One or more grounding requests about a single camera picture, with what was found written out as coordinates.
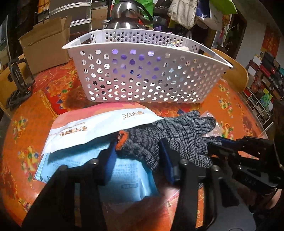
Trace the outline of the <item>white orange sachet packet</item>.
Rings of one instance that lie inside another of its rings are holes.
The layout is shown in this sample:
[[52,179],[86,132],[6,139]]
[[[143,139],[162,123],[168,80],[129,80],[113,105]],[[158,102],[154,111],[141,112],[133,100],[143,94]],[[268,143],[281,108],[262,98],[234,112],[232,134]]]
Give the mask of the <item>white orange sachet packet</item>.
[[42,155],[162,119],[138,103],[101,103],[69,111],[59,115],[52,124]]

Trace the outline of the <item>cardboard box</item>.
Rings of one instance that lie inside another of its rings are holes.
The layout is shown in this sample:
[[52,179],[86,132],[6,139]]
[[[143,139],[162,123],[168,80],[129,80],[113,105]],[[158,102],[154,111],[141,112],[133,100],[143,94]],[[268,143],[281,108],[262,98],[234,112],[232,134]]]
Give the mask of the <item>cardboard box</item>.
[[63,46],[69,42],[71,21],[71,16],[49,19],[19,38],[33,75],[69,61]]

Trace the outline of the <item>white perforated plastic basket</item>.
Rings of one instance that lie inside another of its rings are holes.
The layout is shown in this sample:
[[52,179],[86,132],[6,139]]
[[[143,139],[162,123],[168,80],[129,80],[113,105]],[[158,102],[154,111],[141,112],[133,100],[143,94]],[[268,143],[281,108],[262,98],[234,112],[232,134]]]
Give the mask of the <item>white perforated plastic basket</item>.
[[96,30],[64,49],[92,102],[202,103],[232,67],[194,40],[153,30]]

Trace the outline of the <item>wooden chair back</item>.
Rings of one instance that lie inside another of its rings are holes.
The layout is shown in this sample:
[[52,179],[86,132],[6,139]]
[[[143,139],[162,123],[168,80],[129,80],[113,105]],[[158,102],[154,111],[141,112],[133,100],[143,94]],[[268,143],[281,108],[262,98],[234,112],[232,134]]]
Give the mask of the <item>wooden chair back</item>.
[[233,66],[224,72],[224,74],[221,76],[221,79],[218,81],[218,84],[225,83],[235,92],[242,93],[245,90],[249,80],[247,70],[240,63],[235,61],[235,59],[231,58],[222,51],[217,49],[212,49],[212,51]]

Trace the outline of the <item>purple packet in basket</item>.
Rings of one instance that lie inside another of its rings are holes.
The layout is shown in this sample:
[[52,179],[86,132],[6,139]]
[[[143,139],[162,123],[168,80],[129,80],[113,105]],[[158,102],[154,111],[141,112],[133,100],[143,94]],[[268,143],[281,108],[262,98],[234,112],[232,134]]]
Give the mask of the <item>purple packet in basket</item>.
[[132,79],[158,79],[163,58],[152,50],[139,52],[130,49],[127,52],[112,50],[111,73],[115,77]]

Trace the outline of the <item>storage shelf with goods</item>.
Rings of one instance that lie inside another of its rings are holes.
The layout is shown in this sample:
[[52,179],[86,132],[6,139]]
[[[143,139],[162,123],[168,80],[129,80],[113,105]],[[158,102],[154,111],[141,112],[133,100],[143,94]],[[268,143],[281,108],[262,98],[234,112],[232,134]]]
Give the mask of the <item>storage shelf with goods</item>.
[[283,68],[268,52],[256,55],[246,68],[245,101],[263,128],[272,125],[273,102],[283,99]]

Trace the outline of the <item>beige canvas tote bag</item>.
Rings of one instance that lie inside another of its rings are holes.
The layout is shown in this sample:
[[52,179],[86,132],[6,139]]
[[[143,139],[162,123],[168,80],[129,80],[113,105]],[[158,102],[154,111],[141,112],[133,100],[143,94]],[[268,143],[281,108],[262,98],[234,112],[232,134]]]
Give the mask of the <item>beige canvas tote bag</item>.
[[191,29],[195,24],[197,5],[197,0],[173,0],[168,9],[168,16],[186,29]]

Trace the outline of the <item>grey knit glove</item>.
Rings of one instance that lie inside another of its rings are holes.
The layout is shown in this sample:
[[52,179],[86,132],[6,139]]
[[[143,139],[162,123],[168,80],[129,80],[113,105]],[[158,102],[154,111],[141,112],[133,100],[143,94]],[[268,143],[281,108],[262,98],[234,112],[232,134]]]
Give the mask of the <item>grey knit glove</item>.
[[198,167],[210,168],[213,164],[207,147],[212,143],[220,145],[221,141],[205,135],[213,131],[216,123],[214,117],[201,117],[196,110],[177,117],[165,117],[119,131],[116,152],[121,157],[135,158],[155,171],[160,161],[158,143],[166,139],[170,149],[177,151],[182,159]]

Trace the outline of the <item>stainless steel kettle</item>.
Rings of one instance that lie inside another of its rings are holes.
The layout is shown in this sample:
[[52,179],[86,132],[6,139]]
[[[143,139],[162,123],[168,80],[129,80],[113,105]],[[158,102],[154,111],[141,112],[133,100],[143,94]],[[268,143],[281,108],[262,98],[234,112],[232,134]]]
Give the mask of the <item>stainless steel kettle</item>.
[[119,1],[111,11],[106,29],[146,29],[153,17],[138,1]]

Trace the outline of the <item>black metal stand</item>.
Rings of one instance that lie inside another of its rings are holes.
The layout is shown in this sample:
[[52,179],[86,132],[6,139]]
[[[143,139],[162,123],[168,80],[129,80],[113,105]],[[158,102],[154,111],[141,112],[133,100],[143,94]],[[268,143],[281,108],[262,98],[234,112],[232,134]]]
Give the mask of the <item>black metal stand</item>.
[[[31,78],[31,82],[25,82],[23,75],[19,69],[19,64],[25,63],[26,68],[28,70],[29,77]],[[8,62],[8,67],[10,70],[10,78],[8,80],[10,82],[14,82],[17,90],[15,90],[11,96],[6,101],[7,108],[14,109],[18,105],[20,105],[23,101],[27,100],[32,95],[33,84],[35,83],[35,79],[31,70],[29,68],[28,62],[26,58],[16,58]]]

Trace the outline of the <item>orange floral tablecloth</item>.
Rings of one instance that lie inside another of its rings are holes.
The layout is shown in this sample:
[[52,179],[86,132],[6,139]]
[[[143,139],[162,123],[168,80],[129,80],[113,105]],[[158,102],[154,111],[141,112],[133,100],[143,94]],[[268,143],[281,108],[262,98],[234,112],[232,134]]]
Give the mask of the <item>orange floral tablecloth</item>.
[[[91,106],[72,61],[36,76],[33,95],[1,125],[1,207],[21,225],[44,184],[34,179],[52,123],[62,113]],[[159,116],[177,116],[191,110],[209,111],[228,139],[266,137],[258,119],[242,97],[220,80],[202,104],[147,103]],[[129,205],[107,206],[109,230],[170,230],[178,192],[167,189],[163,198],[146,198]]]

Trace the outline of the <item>green shopping bag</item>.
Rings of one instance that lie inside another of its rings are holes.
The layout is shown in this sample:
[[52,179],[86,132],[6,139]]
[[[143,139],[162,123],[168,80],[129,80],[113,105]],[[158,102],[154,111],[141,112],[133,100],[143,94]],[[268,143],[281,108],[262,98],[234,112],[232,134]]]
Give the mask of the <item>green shopping bag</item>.
[[152,0],[137,0],[134,3],[140,8],[140,19],[153,22],[154,4]]

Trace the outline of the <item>plastic drawer tower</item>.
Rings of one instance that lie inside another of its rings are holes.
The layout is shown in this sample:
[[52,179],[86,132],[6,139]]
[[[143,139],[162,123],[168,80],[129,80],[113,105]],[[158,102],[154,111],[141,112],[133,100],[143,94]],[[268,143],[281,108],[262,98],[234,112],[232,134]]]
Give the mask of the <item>plastic drawer tower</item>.
[[91,31],[91,0],[51,0],[50,19],[71,17],[70,34],[85,34]]

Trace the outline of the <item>light blue packet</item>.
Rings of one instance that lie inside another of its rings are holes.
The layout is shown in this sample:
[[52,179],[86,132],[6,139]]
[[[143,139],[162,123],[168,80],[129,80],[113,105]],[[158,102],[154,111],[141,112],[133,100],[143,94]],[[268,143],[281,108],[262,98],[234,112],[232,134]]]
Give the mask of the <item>light blue packet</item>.
[[[110,146],[111,140],[112,138],[105,136],[53,153],[44,153],[35,179],[47,183],[61,165],[82,166],[90,159],[97,158],[100,151]],[[99,187],[102,202],[130,203],[159,195],[152,171],[133,158],[116,157],[114,168],[107,174],[107,179],[106,185]]]

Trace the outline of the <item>lime green hanging bag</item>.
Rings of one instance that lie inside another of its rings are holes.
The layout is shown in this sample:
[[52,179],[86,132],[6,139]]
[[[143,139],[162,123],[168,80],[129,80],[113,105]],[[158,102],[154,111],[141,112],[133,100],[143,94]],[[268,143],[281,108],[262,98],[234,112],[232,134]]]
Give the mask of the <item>lime green hanging bag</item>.
[[223,15],[237,14],[237,9],[232,0],[210,0],[215,8]]

